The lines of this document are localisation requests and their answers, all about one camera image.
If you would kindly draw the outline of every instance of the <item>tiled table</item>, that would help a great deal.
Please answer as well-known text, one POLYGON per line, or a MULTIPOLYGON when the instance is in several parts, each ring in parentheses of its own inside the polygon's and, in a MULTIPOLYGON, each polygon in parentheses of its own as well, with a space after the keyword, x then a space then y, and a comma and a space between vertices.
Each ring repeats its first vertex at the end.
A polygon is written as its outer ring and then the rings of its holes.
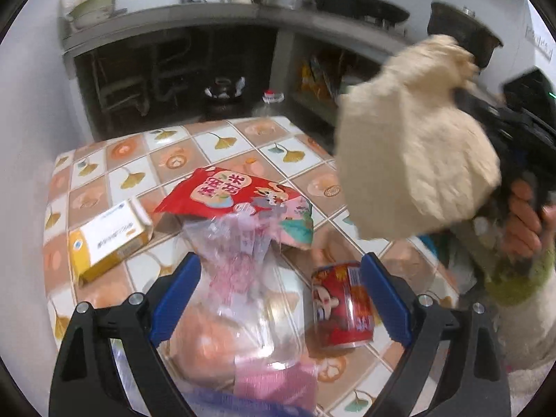
MULTIPOLYGON (((283 116, 171 126, 58 156, 44 217, 43 247, 48 311, 57 344, 77 302, 86 300, 97 308, 117 305, 173 271, 190 245, 180 235, 176 217, 152 211, 195 168, 209 164, 285 183, 312 201, 317 250, 283 247, 282 276, 287 291, 299 294, 294 319, 319 366, 316 413, 362 416, 396 367, 402 348, 390 340, 377 317, 375 338, 368 346, 334 355, 319 350, 312 331, 307 330, 312 325, 308 287, 312 270, 321 264, 359 260, 364 252, 372 251, 417 294, 427 291, 443 305, 453 306, 458 293, 444 267, 418 239, 388 242, 358 237, 337 183, 334 160, 283 116), (222 143, 217 146, 223 138, 229 145, 225 148, 222 143), (276 145, 280 149, 272 151, 276 145), (276 153, 279 150, 302 154, 296 154, 296 162, 284 162, 285 153, 276 153), (140 180, 122 189, 130 174, 140 180), (77 287, 68 262, 69 231, 130 196, 138 196, 154 220, 152 241, 91 284, 77 287)), ((434 379, 440 375, 440 368, 435 369, 415 411, 426 409, 432 398, 434 379)))

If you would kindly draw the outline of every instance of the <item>green sleeve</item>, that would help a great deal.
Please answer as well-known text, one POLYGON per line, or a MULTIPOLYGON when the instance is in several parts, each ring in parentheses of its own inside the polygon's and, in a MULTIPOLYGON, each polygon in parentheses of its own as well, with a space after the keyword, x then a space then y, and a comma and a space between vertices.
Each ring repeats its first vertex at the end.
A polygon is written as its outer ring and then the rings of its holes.
POLYGON ((533 296, 548 281, 554 270, 554 245, 535 262, 528 277, 517 275, 507 257, 500 258, 493 274, 486 277, 485 288, 500 306, 516 306, 533 296))

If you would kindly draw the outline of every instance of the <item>person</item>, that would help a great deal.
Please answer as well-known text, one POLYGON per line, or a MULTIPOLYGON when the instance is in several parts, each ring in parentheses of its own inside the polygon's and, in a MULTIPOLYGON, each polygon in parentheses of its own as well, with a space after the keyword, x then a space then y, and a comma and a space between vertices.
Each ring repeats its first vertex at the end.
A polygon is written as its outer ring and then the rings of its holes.
POLYGON ((541 219, 529 202, 533 190, 524 180, 511 186, 509 217, 502 229, 499 258, 486 274, 485 288, 496 304, 497 333, 508 369, 512 416, 536 393, 556 359, 556 206, 541 219), (534 259, 527 277, 512 271, 508 258, 534 259))

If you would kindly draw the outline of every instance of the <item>yellow box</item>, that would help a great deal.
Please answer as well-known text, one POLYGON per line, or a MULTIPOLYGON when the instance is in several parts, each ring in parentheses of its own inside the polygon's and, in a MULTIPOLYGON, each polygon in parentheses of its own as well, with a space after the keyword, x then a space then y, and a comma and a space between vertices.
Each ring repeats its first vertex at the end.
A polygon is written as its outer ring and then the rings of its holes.
POLYGON ((127 199, 69 234, 74 281, 82 285, 146 245, 154 231, 137 198, 127 199))

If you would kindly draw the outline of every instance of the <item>screw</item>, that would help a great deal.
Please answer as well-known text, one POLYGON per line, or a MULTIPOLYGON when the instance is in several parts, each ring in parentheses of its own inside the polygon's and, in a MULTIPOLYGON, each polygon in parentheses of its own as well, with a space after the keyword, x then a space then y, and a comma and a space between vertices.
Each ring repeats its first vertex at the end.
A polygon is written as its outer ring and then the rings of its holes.
POLYGON ((485 306, 483 306, 480 302, 476 302, 473 305, 473 310, 479 315, 481 315, 485 313, 485 306))
POLYGON ((89 310, 89 303, 88 302, 80 302, 76 307, 77 313, 85 313, 89 310))
POLYGON ((132 306, 137 306, 143 302, 143 293, 134 293, 127 300, 132 306))
POLYGON ((429 308, 433 305, 433 299, 429 295, 419 295, 419 304, 424 308, 429 308))

